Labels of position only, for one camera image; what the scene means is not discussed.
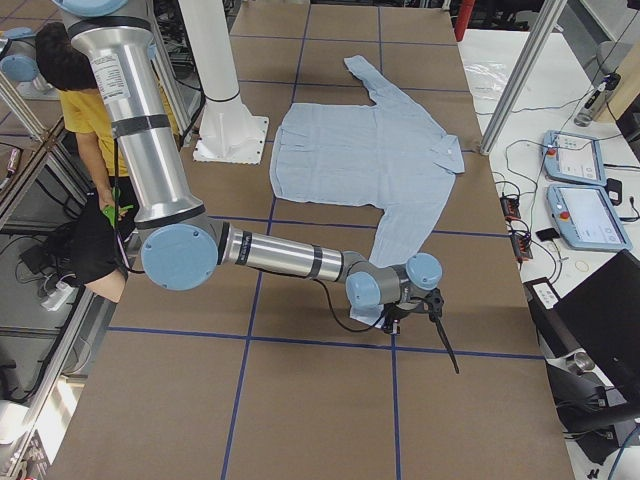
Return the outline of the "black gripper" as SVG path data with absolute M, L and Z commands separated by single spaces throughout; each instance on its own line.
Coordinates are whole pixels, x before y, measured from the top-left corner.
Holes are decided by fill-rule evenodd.
M 382 332 L 399 334 L 400 321 L 412 313 L 424 313 L 424 299 L 412 297 L 406 301 L 385 304 L 382 311 Z

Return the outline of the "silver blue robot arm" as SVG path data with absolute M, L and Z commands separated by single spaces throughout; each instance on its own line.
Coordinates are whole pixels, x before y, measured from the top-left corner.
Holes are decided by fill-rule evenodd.
M 135 219 L 147 276 L 169 290 L 203 284 L 224 263 L 321 284 L 342 283 L 350 304 L 377 307 L 375 326 L 388 334 L 401 319 L 425 314 L 434 323 L 444 301 L 439 262 L 419 253 L 379 268 L 341 252 L 239 230 L 210 218 L 190 191 L 151 65 L 152 12 L 145 1 L 63 1 L 72 46 L 90 61 L 108 111 L 117 154 L 126 161 L 140 209 Z

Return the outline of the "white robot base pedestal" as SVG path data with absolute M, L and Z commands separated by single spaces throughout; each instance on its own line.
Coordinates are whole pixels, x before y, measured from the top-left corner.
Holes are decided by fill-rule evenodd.
M 269 119 L 241 98 L 223 3 L 182 0 L 179 7 L 205 97 L 194 159 L 259 164 Z

